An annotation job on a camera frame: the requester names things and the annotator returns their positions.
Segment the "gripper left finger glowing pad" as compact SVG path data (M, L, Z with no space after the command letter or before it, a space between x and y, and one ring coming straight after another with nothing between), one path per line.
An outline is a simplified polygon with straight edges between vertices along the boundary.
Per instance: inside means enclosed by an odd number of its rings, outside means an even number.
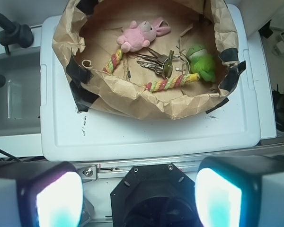
M0 162L0 227L77 227L83 183L70 162Z

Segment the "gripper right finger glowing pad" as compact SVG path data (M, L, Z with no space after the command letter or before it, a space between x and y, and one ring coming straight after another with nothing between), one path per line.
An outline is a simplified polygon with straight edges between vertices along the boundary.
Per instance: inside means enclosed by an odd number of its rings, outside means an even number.
M284 155L204 158L195 202L205 227L284 227Z

